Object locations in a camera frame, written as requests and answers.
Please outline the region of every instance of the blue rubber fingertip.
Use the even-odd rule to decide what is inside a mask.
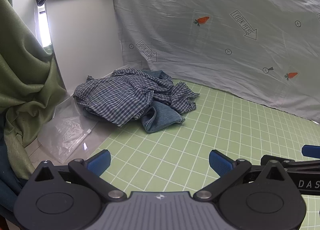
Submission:
[[[304,145],[301,152],[303,156],[320,159],[320,146]]]
[[[96,157],[93,157],[91,161],[87,163],[87,169],[100,176],[109,168],[111,163],[111,155],[108,150],[103,150],[100,153],[96,154]]]
[[[233,169],[231,162],[213,150],[209,154],[209,164],[220,177]]]

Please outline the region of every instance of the carrot print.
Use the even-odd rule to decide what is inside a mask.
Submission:
[[[194,23],[200,26],[200,25],[203,25],[205,22],[207,22],[208,19],[209,17],[201,17],[199,19],[196,19]]]
[[[297,74],[298,74],[297,72],[291,72],[291,73],[287,73],[284,77],[287,78],[287,80],[289,80],[290,78],[293,78]]]

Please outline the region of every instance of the plaid shirt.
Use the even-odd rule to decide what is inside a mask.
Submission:
[[[184,82],[173,85],[171,77],[156,78],[137,69],[115,70],[108,78],[93,79],[79,85],[74,97],[89,112],[122,126],[139,119],[153,100],[166,104],[179,114],[196,109],[190,99],[199,96]]]

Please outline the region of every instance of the plastic zip bag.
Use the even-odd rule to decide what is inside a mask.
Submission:
[[[52,120],[42,126],[38,140],[63,164],[96,124],[97,121],[84,117],[74,98],[69,97],[56,106]]]

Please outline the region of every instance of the white sheet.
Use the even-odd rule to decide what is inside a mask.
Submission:
[[[125,64],[162,69],[320,122],[320,0],[114,0],[114,5]],[[209,19],[194,23],[202,17]]]

